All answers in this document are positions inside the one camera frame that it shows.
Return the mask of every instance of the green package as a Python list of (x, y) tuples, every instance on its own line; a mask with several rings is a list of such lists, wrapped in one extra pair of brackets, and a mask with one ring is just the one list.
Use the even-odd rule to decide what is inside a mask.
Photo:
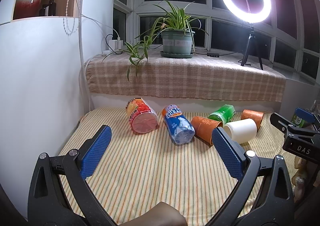
[(299, 118), (296, 114), (293, 115), (293, 118), (291, 120), (291, 122), (299, 128), (302, 128), (302, 126), (304, 125), (304, 120), (302, 118)]
[(208, 116), (209, 119), (222, 122), (223, 125), (228, 123), (230, 119), (235, 115), (235, 108), (233, 105), (225, 104), (217, 111)]

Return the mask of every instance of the orange paper cup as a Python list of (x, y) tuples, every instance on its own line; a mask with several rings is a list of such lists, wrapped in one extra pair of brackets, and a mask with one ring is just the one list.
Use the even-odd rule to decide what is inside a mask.
[(241, 120), (251, 118), (256, 123), (257, 131), (259, 130), (263, 118), (263, 112), (253, 111), (249, 109), (245, 109), (242, 112)]
[(196, 116), (191, 120), (191, 124), (195, 129), (196, 136), (212, 145), (212, 131), (216, 127), (222, 127), (222, 122)]

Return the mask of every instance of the ring light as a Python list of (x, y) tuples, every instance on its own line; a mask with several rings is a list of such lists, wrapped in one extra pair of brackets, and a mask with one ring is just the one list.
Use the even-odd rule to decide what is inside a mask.
[(263, 9), (259, 13), (247, 13), (240, 10), (232, 0), (223, 0), (227, 8), (236, 17), (249, 23), (257, 23), (265, 20), (271, 12), (271, 0), (263, 0)]

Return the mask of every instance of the silver screw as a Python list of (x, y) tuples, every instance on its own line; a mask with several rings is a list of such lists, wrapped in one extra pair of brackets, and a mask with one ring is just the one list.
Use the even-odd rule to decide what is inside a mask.
[(248, 150), (246, 153), (245, 153), (248, 157), (255, 157), (256, 153), (252, 150)]
[(76, 149), (71, 149), (71, 150), (69, 151), (69, 155), (70, 155), (70, 156), (75, 156), (77, 153), (78, 153), (78, 151), (77, 151)]
[(282, 161), (284, 160), (284, 157), (282, 155), (276, 155), (277, 160)]
[(39, 158), (40, 159), (44, 159), (44, 158), (46, 158), (47, 157), (47, 154), (46, 153), (41, 153), (40, 155), (39, 155)]

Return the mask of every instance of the white cup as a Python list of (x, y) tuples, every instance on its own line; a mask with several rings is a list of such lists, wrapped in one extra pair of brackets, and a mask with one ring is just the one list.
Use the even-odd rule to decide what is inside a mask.
[(226, 123), (223, 129), (233, 141), (239, 144), (246, 143), (257, 135), (257, 125), (252, 119)]

